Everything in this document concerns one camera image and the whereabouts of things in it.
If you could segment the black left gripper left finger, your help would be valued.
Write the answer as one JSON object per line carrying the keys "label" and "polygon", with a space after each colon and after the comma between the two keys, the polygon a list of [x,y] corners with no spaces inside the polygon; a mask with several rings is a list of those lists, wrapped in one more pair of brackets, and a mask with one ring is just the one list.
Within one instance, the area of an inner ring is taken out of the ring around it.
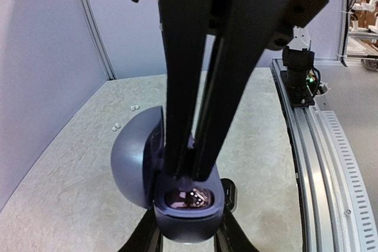
{"label": "black left gripper left finger", "polygon": [[118,252],[161,251],[163,251],[163,235],[158,228],[154,210],[147,210]]}

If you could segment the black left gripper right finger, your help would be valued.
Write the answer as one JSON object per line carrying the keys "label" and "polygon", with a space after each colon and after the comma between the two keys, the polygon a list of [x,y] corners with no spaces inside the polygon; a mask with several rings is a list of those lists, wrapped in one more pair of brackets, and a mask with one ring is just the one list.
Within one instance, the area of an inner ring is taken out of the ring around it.
{"label": "black left gripper right finger", "polygon": [[236,208],[237,188],[229,178],[222,178],[224,189],[224,210],[220,226],[214,235],[214,250],[216,252],[258,252],[250,242],[233,215]]}

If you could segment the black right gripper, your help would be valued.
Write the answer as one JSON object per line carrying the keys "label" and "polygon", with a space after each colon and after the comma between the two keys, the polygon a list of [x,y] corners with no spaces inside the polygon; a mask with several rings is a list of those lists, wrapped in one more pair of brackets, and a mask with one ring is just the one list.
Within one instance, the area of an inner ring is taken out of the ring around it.
{"label": "black right gripper", "polygon": [[306,27],[328,1],[158,0],[167,66],[167,175],[180,178],[185,173],[206,36],[217,36],[217,54],[195,133],[195,181],[209,177],[264,50],[285,48],[294,39],[294,29]]}

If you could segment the purple earbud charging case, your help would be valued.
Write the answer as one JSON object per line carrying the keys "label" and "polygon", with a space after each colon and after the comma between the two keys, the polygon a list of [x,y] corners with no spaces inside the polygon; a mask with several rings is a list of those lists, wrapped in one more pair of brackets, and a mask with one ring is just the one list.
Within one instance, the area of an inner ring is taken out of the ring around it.
{"label": "purple earbud charging case", "polygon": [[162,106],[141,111],[120,131],[112,148],[111,169],[120,192],[131,203],[154,210],[162,234],[180,243],[199,243],[211,238],[223,216],[224,189],[217,168],[196,188],[213,193],[212,206],[199,210],[169,207],[165,194],[177,188],[177,179],[164,172],[164,112]]}

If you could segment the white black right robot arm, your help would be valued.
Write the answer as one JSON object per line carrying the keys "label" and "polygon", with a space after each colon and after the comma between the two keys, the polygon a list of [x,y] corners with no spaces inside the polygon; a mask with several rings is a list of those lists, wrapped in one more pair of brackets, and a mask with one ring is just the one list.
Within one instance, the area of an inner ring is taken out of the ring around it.
{"label": "white black right robot arm", "polygon": [[265,50],[282,51],[289,91],[300,98],[314,53],[289,43],[295,27],[306,27],[328,1],[158,0],[167,66],[167,175],[209,177]]}

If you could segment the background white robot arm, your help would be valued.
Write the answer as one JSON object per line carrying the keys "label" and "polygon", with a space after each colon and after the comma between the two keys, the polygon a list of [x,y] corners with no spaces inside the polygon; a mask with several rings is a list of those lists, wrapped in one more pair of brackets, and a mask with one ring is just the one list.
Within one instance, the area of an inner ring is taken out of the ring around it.
{"label": "background white robot arm", "polygon": [[377,0],[361,0],[353,5],[350,10],[350,27],[352,31],[377,29]]}

